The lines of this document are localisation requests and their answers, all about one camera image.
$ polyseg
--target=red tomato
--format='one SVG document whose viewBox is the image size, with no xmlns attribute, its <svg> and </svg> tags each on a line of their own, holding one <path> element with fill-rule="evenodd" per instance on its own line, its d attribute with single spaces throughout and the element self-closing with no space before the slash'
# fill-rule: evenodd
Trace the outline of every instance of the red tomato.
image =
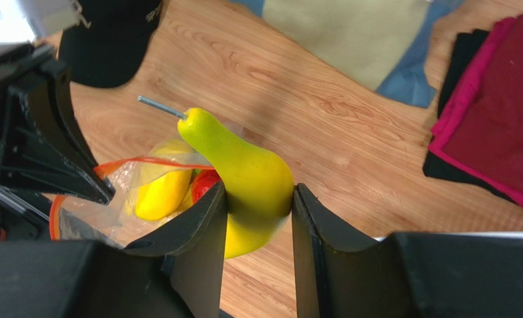
<svg viewBox="0 0 523 318">
<path fill-rule="evenodd" d="M 195 204 L 216 182 L 222 181 L 215 170 L 202 170 L 191 186 L 192 203 Z"/>
</svg>

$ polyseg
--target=yellow pear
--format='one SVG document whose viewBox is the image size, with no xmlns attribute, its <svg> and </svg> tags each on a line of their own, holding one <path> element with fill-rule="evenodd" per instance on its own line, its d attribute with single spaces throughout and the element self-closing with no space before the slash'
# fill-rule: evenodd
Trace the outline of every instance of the yellow pear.
<svg viewBox="0 0 523 318">
<path fill-rule="evenodd" d="M 185 112 L 180 136 L 216 169 L 228 202 L 225 258 L 250 253 L 267 244 L 290 214 L 294 180 L 277 154 L 233 134 L 200 108 Z"/>
</svg>

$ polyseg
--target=pear stem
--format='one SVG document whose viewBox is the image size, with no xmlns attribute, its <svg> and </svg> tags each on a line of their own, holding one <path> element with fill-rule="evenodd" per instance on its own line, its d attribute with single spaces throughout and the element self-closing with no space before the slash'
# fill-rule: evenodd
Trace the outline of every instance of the pear stem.
<svg viewBox="0 0 523 318">
<path fill-rule="evenodd" d="M 140 95 L 140 96 L 138 96 L 138 101 L 140 103 L 144 103 L 146 105 L 150 105 L 151 107 L 157 108 L 160 111 L 164 111 L 165 113 L 171 114 L 175 117 L 181 118 L 184 121 L 187 120 L 187 115 L 185 115 L 185 114 L 181 113 L 180 111 L 173 109 L 167 105 L 163 105 L 162 103 L 154 101 L 153 99 L 149 99 L 145 96 Z"/>
</svg>

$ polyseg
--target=blue cloth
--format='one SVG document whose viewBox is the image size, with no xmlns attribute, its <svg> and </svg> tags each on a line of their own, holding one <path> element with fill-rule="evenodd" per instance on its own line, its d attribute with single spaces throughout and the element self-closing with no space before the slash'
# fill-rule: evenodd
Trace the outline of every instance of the blue cloth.
<svg viewBox="0 0 523 318">
<path fill-rule="evenodd" d="M 436 89 L 428 85 L 424 63 L 428 55 L 434 23 L 455 10 L 461 1 L 437 1 L 430 5 L 424 23 L 400 62 L 384 79 L 376 92 L 401 103 L 428 108 Z"/>
<path fill-rule="evenodd" d="M 253 14 L 258 17 L 263 16 L 263 6 L 265 5 L 265 0 L 231 0 L 232 2 L 241 3 L 249 8 Z"/>
</svg>

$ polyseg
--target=red cloth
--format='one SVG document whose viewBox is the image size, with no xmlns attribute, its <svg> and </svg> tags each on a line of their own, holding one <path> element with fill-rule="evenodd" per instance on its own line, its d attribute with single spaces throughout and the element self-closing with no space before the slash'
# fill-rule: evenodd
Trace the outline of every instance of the red cloth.
<svg viewBox="0 0 523 318">
<path fill-rule="evenodd" d="M 475 100 L 443 151 L 523 193 L 523 15 L 496 49 Z"/>
</svg>

